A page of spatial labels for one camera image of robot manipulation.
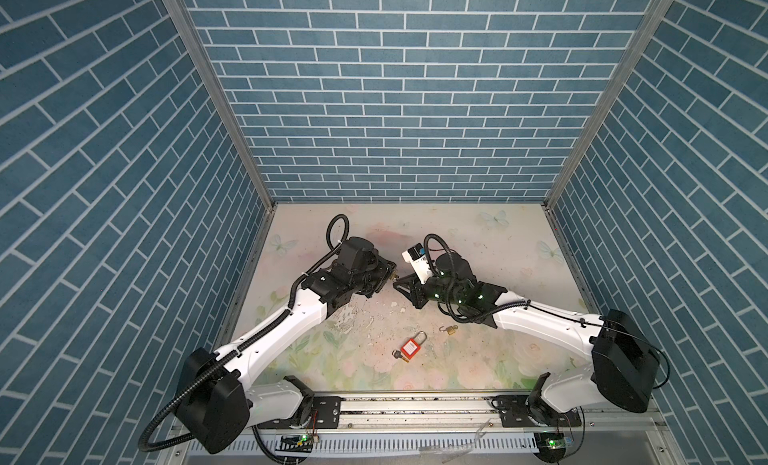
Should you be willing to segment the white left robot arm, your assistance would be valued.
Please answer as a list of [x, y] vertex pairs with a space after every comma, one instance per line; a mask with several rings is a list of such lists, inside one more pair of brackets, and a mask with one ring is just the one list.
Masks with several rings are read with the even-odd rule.
[[294, 376], [260, 385], [258, 377], [295, 341], [351, 299], [379, 293], [395, 271], [368, 240], [337, 245], [291, 286], [288, 302], [262, 323], [213, 352], [199, 349], [182, 367], [174, 416], [211, 453], [246, 429], [278, 422], [299, 427], [312, 416], [314, 393]]

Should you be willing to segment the red safety padlock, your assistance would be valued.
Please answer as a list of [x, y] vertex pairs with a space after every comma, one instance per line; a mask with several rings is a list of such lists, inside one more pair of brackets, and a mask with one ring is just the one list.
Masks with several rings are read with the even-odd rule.
[[421, 350], [427, 338], [428, 336], [424, 331], [419, 331], [414, 336], [407, 339], [398, 350], [401, 358], [404, 359], [406, 362], [410, 362], [415, 357], [415, 355]]

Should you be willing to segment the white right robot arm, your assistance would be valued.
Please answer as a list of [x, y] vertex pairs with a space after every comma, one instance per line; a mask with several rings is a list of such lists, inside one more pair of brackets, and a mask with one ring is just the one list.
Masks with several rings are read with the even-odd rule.
[[538, 376], [525, 401], [536, 422], [550, 423], [573, 409], [601, 403], [632, 413], [647, 411], [662, 354], [629, 315], [618, 310], [579, 313], [532, 301], [478, 280], [456, 252], [431, 258], [416, 245], [402, 257], [413, 271], [393, 286], [415, 308], [434, 301], [457, 323], [526, 334], [583, 360], [579, 368]]

